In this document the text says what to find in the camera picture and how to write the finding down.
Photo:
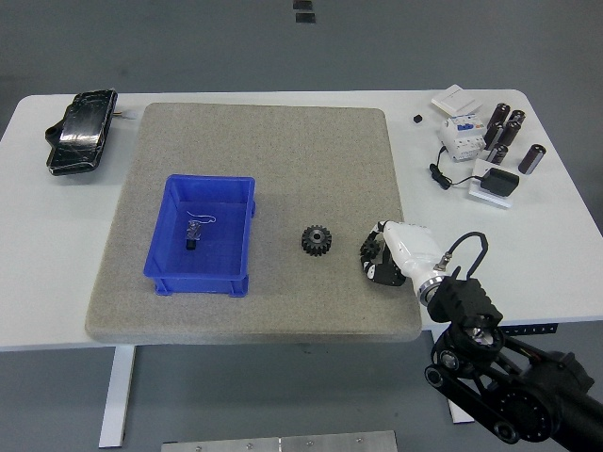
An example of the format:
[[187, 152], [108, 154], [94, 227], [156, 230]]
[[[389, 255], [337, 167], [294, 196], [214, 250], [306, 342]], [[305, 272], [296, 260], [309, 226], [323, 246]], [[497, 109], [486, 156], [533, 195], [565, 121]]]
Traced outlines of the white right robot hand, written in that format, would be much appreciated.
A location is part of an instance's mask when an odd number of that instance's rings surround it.
[[360, 249], [362, 269], [375, 283], [401, 286], [409, 279], [417, 296], [426, 297], [447, 275], [448, 256], [423, 226], [379, 221]]

